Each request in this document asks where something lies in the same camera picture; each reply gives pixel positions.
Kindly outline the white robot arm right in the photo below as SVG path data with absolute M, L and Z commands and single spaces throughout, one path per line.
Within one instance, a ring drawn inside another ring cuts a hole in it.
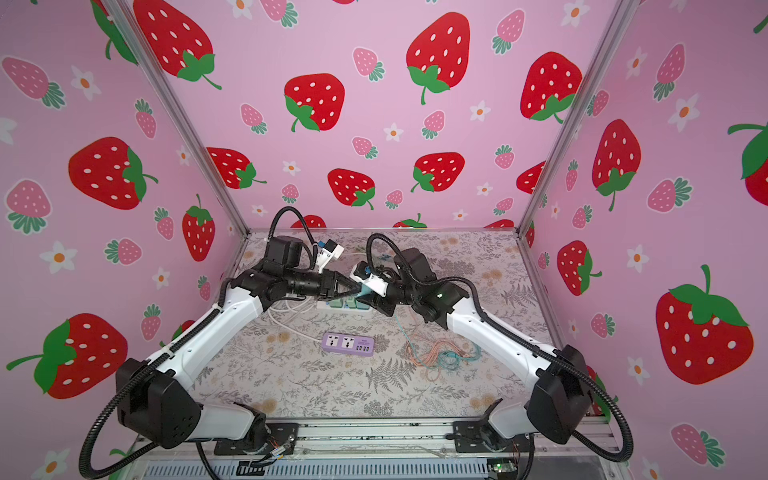
M 427 323 L 471 341 L 505 365 L 528 391 L 524 402 L 495 401 L 476 421 L 473 440 L 489 450 L 504 450 L 519 435 L 539 434 L 560 445 L 575 439 L 599 457 L 621 463 L 634 452 L 631 428 L 618 404 L 590 377 L 581 352 L 570 345 L 557 349 L 507 325 L 481 304 L 470 280 L 439 278 L 417 249 L 396 251 L 395 265 L 375 266 L 370 259 L 356 269 L 372 291 L 369 304 L 390 316 L 407 305 Z M 599 446 L 579 430 L 593 401 L 605 403 L 621 436 L 618 451 Z

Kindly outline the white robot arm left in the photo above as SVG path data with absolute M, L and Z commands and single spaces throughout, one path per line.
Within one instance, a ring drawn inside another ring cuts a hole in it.
M 302 268 L 300 256 L 306 249 L 310 265 Z M 217 301 L 189 329 L 144 361 L 126 360 L 116 374 L 115 396 L 83 443 L 80 475 L 85 479 L 108 477 L 155 448 L 170 450 L 182 443 L 229 442 L 247 453 L 262 453 L 262 464 L 276 459 L 283 450 L 273 446 L 263 412 L 241 403 L 205 406 L 190 390 L 226 344 L 273 304 L 287 299 L 336 300 L 360 293 L 370 277 L 370 265 L 363 263 L 350 276 L 328 269 L 341 251 L 333 241 L 307 246 L 295 237 L 270 238 L 264 257 L 226 280 Z M 97 469 L 92 465 L 92 453 L 111 415 L 149 443 L 117 463 Z

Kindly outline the white blue power strip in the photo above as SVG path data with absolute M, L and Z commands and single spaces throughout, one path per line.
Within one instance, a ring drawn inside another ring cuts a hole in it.
M 318 310 L 327 310 L 342 314 L 367 315 L 372 312 L 372 309 L 368 305 L 360 303 L 356 298 L 352 297 L 334 299 L 330 301 L 318 301 L 316 303 L 316 308 Z

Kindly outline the purple power strip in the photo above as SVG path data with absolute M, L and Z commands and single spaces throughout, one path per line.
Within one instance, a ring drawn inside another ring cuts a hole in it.
M 327 353 L 372 357 L 375 350 L 375 340 L 367 336 L 326 332 L 320 347 Z

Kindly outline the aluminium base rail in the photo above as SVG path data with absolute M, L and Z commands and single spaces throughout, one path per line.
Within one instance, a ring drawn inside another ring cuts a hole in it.
M 214 443 L 205 454 L 221 479 L 629 479 L 576 440 L 565 445 L 536 435 L 492 452 L 465 438 L 459 418 L 283 419 L 279 441 L 296 435 L 292 452 L 270 466 L 236 447 Z

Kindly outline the aluminium corner post right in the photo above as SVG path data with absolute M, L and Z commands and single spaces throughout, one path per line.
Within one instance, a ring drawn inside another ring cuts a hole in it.
M 526 208 L 521 223 L 517 227 L 517 234 L 520 238 L 527 233 L 530 223 L 534 220 L 543 196 L 547 192 L 552 178 L 557 173 L 559 164 L 566 156 L 566 152 L 575 138 L 577 128 L 583 121 L 588 101 L 600 86 L 639 4 L 640 2 L 635 0 L 624 0 L 616 3 L 603 36 L 594 51 L 589 67 L 584 73 L 581 87 L 576 94 L 572 106 L 569 108 L 569 113 L 565 118 L 563 126 L 555 137 L 555 142 L 535 186 L 529 206 Z

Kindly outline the aluminium corner post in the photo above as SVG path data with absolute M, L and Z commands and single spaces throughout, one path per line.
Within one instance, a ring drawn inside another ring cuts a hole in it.
M 517 234 L 520 238 L 527 233 L 530 223 L 534 220 L 543 196 L 547 192 L 552 178 L 557 173 L 559 164 L 566 156 L 566 152 L 575 138 L 577 128 L 583 121 L 588 101 L 600 86 L 639 4 L 640 2 L 635 0 L 624 0 L 616 3 L 603 36 L 594 51 L 589 67 L 584 73 L 581 87 L 576 94 L 572 106 L 569 108 L 569 113 L 565 118 L 563 126 L 555 137 L 555 142 L 535 186 L 529 206 L 526 208 L 521 223 L 517 227 Z
M 133 15 L 132 2 L 106 0 L 104 4 L 113 16 L 117 29 L 134 53 L 140 68 L 161 101 L 184 145 L 193 155 L 233 227 L 242 238 L 246 238 L 249 234 L 249 227 L 220 178 L 218 170 L 190 121 L 182 102 L 169 84 L 166 72 L 161 68 L 149 43 L 141 33 Z

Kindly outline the aluminium corner post left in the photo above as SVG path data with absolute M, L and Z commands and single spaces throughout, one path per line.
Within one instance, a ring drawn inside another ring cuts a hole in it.
M 246 238 L 249 234 L 249 227 L 220 178 L 218 170 L 190 121 L 182 102 L 169 84 L 166 72 L 161 68 L 149 43 L 141 33 L 133 15 L 132 2 L 106 0 L 104 4 L 113 16 L 117 29 L 134 53 L 140 68 L 161 101 L 184 145 L 193 155 L 233 227 L 242 238 Z

